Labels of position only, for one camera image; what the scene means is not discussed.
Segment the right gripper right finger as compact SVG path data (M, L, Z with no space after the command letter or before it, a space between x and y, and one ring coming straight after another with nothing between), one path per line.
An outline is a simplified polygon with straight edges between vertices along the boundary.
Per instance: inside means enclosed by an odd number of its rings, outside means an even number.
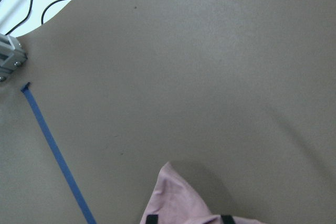
M231 215L221 215L223 224L234 224L234 218Z

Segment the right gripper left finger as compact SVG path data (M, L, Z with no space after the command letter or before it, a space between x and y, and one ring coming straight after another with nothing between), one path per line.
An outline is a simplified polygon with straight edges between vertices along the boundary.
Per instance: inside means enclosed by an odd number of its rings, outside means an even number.
M158 224L158 215L147 215L145 224Z

